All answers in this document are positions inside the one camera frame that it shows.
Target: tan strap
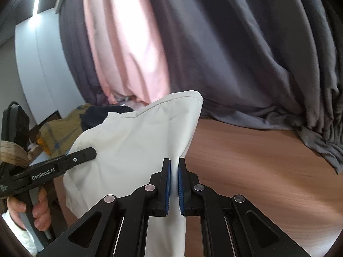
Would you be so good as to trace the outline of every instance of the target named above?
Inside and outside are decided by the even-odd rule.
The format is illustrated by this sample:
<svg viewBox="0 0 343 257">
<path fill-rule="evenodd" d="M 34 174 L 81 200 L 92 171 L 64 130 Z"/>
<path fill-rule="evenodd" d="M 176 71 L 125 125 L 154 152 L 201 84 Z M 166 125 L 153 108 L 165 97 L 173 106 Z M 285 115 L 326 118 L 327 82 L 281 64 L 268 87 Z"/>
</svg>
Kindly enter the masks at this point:
<svg viewBox="0 0 343 257">
<path fill-rule="evenodd" d="M 27 152 L 13 142 L 0 141 L 0 162 L 7 162 L 16 166 L 27 167 L 29 158 Z"/>
</svg>

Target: navy blue cloth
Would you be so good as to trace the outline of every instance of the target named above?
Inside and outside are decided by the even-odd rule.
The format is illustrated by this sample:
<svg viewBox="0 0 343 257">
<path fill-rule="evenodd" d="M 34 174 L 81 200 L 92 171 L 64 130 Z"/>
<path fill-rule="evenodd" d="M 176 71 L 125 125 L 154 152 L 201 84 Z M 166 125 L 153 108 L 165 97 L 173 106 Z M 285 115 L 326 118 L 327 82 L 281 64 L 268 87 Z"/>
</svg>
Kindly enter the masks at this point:
<svg viewBox="0 0 343 257">
<path fill-rule="evenodd" d="M 84 114 L 80 114 L 82 131 L 96 127 L 102 124 L 109 112 L 126 113 L 133 109 L 128 106 L 110 105 L 110 106 L 91 106 Z"/>
</svg>

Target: white cloth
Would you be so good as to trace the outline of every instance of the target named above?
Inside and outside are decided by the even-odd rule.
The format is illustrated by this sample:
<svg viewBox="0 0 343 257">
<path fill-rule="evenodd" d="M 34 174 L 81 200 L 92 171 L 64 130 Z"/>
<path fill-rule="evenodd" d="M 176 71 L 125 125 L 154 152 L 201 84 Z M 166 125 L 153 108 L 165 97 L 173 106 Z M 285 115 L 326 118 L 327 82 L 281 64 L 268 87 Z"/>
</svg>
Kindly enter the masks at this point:
<svg viewBox="0 0 343 257">
<path fill-rule="evenodd" d="M 169 215 L 149 218 L 145 256 L 184 256 L 186 220 L 179 209 L 177 168 L 191 143 L 202 101 L 196 91 L 169 94 L 139 111 L 109 113 L 102 124 L 83 132 L 70 153 L 91 146 L 97 156 L 65 174 L 70 210 L 79 218 L 108 194 L 132 194 L 169 158 Z"/>
<path fill-rule="evenodd" d="M 8 211 L 2 214 L 2 218 L 4 219 L 4 221 L 6 221 L 8 227 L 12 230 L 14 235 L 21 242 L 21 244 L 28 250 L 28 252 L 30 252 L 33 256 L 36 256 L 38 252 L 31 234 L 26 230 L 22 230 L 21 228 L 19 228 L 17 224 L 13 222 Z"/>
</svg>

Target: white sleeve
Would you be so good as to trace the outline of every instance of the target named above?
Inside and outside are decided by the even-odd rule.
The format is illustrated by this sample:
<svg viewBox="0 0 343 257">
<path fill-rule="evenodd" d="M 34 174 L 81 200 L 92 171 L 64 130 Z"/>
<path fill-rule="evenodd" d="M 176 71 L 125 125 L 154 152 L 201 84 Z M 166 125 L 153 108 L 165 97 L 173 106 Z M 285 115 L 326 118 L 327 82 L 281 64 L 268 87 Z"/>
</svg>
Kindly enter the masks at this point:
<svg viewBox="0 0 343 257">
<path fill-rule="evenodd" d="M 12 230 L 21 244 L 30 252 L 33 256 L 37 255 L 37 248 L 33 242 L 32 236 L 25 230 L 19 228 L 12 220 L 10 213 L 7 211 L 2 214 L 2 218 L 6 221 L 8 227 Z"/>
</svg>

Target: black cable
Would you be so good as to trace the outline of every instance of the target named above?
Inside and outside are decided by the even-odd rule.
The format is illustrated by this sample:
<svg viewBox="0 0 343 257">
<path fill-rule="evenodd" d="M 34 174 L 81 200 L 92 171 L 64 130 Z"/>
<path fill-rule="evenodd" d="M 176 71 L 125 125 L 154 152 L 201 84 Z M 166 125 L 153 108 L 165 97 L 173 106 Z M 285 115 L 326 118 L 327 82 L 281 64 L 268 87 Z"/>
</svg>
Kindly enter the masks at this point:
<svg viewBox="0 0 343 257">
<path fill-rule="evenodd" d="M 9 141 L 10 139 L 10 112 L 11 112 L 11 108 L 13 105 L 19 105 L 19 103 L 17 103 L 16 101 L 12 101 L 10 103 L 10 105 L 7 107 L 7 120 L 6 120 L 6 140 L 4 141 Z M 1 167 L 0 167 L 0 179 L 4 174 L 4 170 L 5 170 L 5 164 L 2 162 L 1 163 Z"/>
</svg>

